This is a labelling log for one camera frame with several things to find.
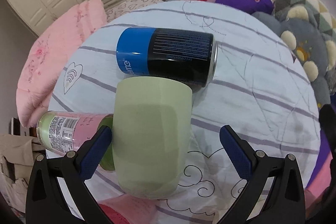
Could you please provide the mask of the blue and black can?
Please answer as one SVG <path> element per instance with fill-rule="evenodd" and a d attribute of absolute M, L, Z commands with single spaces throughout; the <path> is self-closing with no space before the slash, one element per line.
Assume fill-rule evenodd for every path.
<path fill-rule="evenodd" d="M 213 80 L 218 45 L 214 35 L 169 28 L 127 28 L 116 59 L 125 74 L 162 77 L 206 87 Z"/>

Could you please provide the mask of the heart pattern bed sheet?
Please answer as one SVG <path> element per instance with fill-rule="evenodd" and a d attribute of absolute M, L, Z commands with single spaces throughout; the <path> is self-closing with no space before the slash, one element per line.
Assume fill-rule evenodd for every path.
<path fill-rule="evenodd" d="M 126 13 L 161 2 L 163 2 L 163 0 L 125 0 L 116 6 L 105 10 L 107 22 L 111 22 Z"/>

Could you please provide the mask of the red pink patterned item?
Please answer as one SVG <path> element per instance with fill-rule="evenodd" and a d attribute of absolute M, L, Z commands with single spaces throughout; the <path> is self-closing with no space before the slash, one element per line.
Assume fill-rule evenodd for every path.
<path fill-rule="evenodd" d="M 113 223 L 155 223 L 156 200 L 145 200 L 123 194 L 98 202 Z"/>

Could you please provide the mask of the pink and green can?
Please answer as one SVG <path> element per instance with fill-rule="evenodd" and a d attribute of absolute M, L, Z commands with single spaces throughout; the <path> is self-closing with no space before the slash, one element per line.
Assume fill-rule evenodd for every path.
<path fill-rule="evenodd" d="M 64 156 L 92 139 L 100 127 L 112 124 L 112 114 L 48 111 L 38 121 L 37 136 L 45 149 Z"/>

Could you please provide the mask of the purple pillow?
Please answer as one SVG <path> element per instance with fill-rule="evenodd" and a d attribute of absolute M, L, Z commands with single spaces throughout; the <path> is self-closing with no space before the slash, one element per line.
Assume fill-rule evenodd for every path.
<path fill-rule="evenodd" d="M 253 14 L 255 12 L 271 14 L 274 9 L 271 0 L 260 0 L 259 2 L 256 2 L 255 0 L 216 0 L 215 2 L 241 10 L 248 14 Z"/>

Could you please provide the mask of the light green cup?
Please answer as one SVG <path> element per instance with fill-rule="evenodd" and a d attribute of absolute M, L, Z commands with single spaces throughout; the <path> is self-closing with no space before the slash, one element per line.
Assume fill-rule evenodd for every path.
<path fill-rule="evenodd" d="M 176 190 L 191 134 L 192 90 L 159 77 L 131 77 L 117 85 L 113 160 L 119 186 L 144 199 Z"/>

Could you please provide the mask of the grey flower plush cushion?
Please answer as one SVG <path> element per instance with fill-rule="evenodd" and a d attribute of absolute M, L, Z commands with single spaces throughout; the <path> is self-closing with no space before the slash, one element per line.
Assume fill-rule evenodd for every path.
<path fill-rule="evenodd" d="M 318 108 L 330 103 L 330 89 L 326 75 L 335 67 L 335 42 L 317 26 L 313 11 L 303 5 L 288 7 L 278 17 L 264 12 L 252 14 L 291 50 L 314 90 Z"/>

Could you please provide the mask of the beige cloth pile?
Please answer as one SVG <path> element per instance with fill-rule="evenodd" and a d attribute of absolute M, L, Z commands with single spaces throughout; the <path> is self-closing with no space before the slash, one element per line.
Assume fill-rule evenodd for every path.
<path fill-rule="evenodd" d="M 26 197 L 35 159 L 45 148 L 36 137 L 1 136 L 1 189 L 16 210 L 26 212 Z"/>

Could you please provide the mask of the triangle pattern pillow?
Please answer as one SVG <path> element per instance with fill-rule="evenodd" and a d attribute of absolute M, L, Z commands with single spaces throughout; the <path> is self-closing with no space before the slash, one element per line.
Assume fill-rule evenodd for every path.
<path fill-rule="evenodd" d="M 286 8 L 295 5 L 304 5 L 313 12 L 318 29 L 335 40 L 335 17 L 320 0 L 273 0 L 273 15 L 279 18 Z"/>

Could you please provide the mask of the pink folded quilt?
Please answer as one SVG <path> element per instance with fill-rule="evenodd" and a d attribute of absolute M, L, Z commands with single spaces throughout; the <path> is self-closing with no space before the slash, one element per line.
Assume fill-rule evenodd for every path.
<path fill-rule="evenodd" d="M 23 127 L 37 125 L 48 110 L 64 65 L 91 34 L 106 24 L 103 2 L 84 1 L 61 15 L 34 42 L 16 92 L 17 113 Z"/>

